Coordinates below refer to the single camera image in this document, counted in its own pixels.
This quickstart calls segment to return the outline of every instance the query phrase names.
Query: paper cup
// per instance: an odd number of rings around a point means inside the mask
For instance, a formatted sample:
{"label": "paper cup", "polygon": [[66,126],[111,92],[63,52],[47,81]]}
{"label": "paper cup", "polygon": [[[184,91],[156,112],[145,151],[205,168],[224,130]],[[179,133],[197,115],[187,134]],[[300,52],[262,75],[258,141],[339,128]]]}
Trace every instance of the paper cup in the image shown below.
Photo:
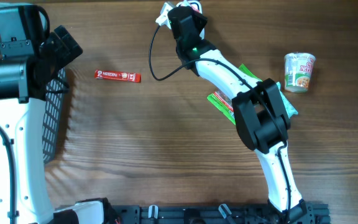
{"label": "paper cup", "polygon": [[308,91],[316,58],[309,53],[289,53],[285,60],[285,90],[294,93]]}

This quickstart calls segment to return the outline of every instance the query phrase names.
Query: red wrapper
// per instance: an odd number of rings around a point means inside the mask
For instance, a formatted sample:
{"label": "red wrapper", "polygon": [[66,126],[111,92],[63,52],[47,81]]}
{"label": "red wrapper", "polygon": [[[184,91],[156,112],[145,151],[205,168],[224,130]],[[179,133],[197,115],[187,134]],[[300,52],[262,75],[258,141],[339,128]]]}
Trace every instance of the red wrapper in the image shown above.
{"label": "red wrapper", "polygon": [[107,80],[120,80],[128,82],[140,82],[139,73],[115,72],[115,71],[94,71],[94,78]]}

